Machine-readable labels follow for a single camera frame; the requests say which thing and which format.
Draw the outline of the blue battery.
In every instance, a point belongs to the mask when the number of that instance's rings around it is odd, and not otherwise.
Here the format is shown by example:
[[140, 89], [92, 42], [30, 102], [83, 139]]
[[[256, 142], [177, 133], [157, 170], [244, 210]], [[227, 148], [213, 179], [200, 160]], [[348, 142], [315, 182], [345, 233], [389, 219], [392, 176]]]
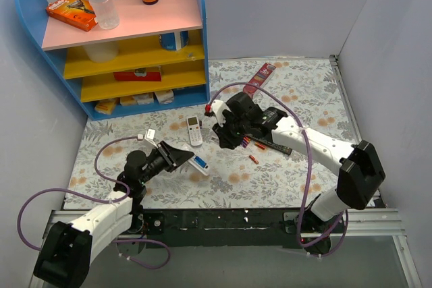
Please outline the blue battery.
[[195, 156], [194, 157], [194, 162], [201, 168], [201, 169], [206, 169], [207, 168], [207, 163], [202, 160], [199, 156]]

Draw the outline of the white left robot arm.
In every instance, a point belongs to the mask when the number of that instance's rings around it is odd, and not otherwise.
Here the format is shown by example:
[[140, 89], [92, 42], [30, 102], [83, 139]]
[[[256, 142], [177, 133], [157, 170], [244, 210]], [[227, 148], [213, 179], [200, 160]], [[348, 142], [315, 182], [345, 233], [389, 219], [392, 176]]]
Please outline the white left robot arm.
[[137, 212], [146, 194], [146, 182], [162, 171], [175, 171], [193, 157], [193, 152], [164, 141], [154, 145], [150, 154], [130, 152], [104, 203], [69, 223], [58, 221], [50, 228], [34, 276], [56, 287], [80, 287], [94, 259], [115, 238], [143, 228], [144, 219]]

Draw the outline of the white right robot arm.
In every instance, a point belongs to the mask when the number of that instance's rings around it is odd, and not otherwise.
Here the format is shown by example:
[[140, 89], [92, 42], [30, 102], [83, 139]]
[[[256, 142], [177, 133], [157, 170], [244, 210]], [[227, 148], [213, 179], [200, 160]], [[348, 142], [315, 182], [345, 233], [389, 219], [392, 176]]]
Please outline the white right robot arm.
[[268, 138], [271, 143], [309, 156], [337, 175], [337, 184], [319, 194], [295, 220], [303, 231], [321, 232], [349, 208], [363, 210], [385, 179], [375, 147], [365, 140], [352, 144], [336, 140], [309, 127], [275, 107], [262, 110], [245, 93], [227, 102], [214, 100], [205, 114], [217, 120], [213, 131], [221, 148], [235, 149], [245, 136]]

